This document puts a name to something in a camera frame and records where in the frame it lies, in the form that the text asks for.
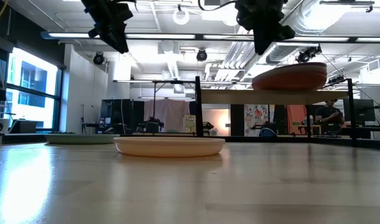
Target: window frame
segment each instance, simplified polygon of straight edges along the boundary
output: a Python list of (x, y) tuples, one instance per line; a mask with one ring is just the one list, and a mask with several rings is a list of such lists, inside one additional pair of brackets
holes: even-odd
[(41, 91), (37, 91), (37, 90), (30, 89), (30, 88), (25, 88), (22, 86), (14, 85), (12, 83), (8, 83), (7, 81), (8, 81), (8, 77), (9, 77), (8, 72), (9, 72), (9, 64), (10, 64), (9, 53), (6, 52), (5, 50), (0, 49), (0, 55), (3, 55), (3, 57), (1, 57), (0, 60), (3, 60), (6, 62), (6, 65), (4, 68), (4, 71), (5, 71), (4, 75), (0, 75), (0, 88), (2, 88), (2, 86), (4, 84), (4, 87), (6, 89), (10, 88), (13, 90), (21, 91), (23, 93), (29, 93), (29, 94), (33, 94), (33, 95), (37, 95), (37, 96), (43, 96), (46, 98), (52, 98), (54, 100), (54, 111), (53, 111), (54, 113), (53, 113), (52, 128), (36, 128), (36, 131), (59, 131), (59, 129), (60, 129), (61, 90), (62, 90), (61, 84), (62, 84), (62, 77), (63, 77), (62, 74), (64, 72), (63, 69), (61, 69), (59, 66), (56, 65), (57, 76), (56, 76), (56, 83), (55, 83), (56, 84), (55, 94), (51, 95), (51, 94), (44, 93)]

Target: person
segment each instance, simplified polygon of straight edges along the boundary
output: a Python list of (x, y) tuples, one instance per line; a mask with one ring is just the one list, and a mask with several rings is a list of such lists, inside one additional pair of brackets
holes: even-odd
[(315, 122), (321, 124), (323, 133), (328, 131), (341, 131), (341, 125), (345, 123), (342, 112), (334, 107), (335, 100), (326, 101), (326, 104), (316, 110)]

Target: ceiling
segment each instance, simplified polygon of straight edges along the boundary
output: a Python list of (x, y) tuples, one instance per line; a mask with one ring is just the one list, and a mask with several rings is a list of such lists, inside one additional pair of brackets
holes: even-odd
[[(284, 7), (283, 13), (289, 13), (299, 2), (300, 0), (289, 0)], [(371, 13), (365, 12), (366, 7), (353, 7), (322, 34), (338, 36), (380, 35), (380, 0), (377, 0), (377, 2)], [(83, 12), (84, 6), (81, 2), (10, 0), (9, 4), (27, 18), (51, 32), (87, 32), (93, 28), (93, 20)], [(189, 2), (187, 5), (184, 4), (183, 6), (184, 9), (190, 11), (189, 22), (185, 25), (179, 25), (174, 22), (173, 12), (176, 9), (175, 5), (140, 4), (138, 5), (138, 12), (134, 5), (130, 5), (134, 16), (127, 21), (126, 32), (204, 34), (235, 34), (241, 32), (238, 25), (227, 26), (223, 21), (203, 20), (200, 15), (201, 11), (196, 7), (195, 1)], [(166, 62), (157, 54), (158, 42), (128, 41), (130, 53), (134, 60), (132, 74), (161, 73), (162, 70), (168, 69)], [(95, 52), (103, 51), (109, 60), (115, 60), (118, 55), (111, 47), (99, 40), (81, 40), (73, 43), (75, 48), (84, 54), (94, 55)], [(233, 43), (231, 42), (179, 41), (181, 57), (177, 61), (178, 69), (204, 71), (208, 63), (222, 63), (232, 45)], [(197, 62), (196, 54), (199, 48), (206, 49), (208, 53), (206, 62)], [(329, 61), (322, 55), (314, 58), (313, 61), (327, 63), (329, 72), (336, 70), (334, 66), (344, 68), (349, 77), (357, 77), (358, 68), (366, 65), (365, 63), (357, 63), (358, 60), (369, 61), (372, 57), (380, 55), (380, 44), (322, 44), (321, 48)], [(348, 56), (352, 57), (351, 62), (348, 61)]]

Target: glass window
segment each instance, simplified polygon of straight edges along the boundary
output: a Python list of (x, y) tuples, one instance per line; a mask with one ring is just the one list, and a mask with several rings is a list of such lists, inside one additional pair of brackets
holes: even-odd
[(53, 128), (54, 103), (52, 98), (24, 93), (19, 90), (7, 89), (7, 107), (4, 118), (38, 121), (36, 128)]
[(57, 72), (55, 65), (14, 48), (9, 56), (7, 82), (55, 95)]

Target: shelf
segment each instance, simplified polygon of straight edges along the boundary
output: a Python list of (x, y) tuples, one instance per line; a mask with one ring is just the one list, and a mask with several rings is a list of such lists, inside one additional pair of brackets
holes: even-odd
[(347, 91), (201, 90), (202, 103), (312, 105), (348, 97)]

